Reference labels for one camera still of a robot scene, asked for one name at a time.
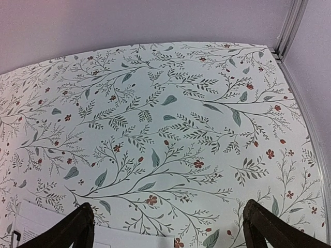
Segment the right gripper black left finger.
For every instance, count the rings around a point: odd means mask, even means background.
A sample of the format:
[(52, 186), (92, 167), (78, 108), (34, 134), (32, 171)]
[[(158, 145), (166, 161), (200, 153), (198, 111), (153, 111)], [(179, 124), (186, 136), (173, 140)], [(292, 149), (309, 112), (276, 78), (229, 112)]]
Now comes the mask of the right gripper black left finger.
[(93, 247), (94, 234), (92, 208), (89, 203), (83, 203), (52, 228), (19, 247)]

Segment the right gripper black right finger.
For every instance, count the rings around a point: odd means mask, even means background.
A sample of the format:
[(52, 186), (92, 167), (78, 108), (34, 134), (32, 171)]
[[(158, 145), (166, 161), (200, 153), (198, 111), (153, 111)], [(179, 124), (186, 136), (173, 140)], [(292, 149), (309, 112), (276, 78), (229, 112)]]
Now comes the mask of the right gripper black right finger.
[(246, 247), (330, 247), (330, 245), (288, 225), (255, 200), (247, 201), (243, 210)]

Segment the printed text paper sheet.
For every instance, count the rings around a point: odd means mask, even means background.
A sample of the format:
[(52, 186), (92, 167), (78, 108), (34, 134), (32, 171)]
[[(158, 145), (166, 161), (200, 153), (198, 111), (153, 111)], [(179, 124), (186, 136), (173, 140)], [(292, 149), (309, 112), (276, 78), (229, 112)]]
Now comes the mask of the printed text paper sheet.
[[(63, 220), (65, 215), (23, 200), (18, 205), (15, 220), (7, 227), (10, 247), (18, 247), (46, 232)], [(173, 237), (141, 235), (101, 226), (95, 227), (93, 247), (173, 247)]]

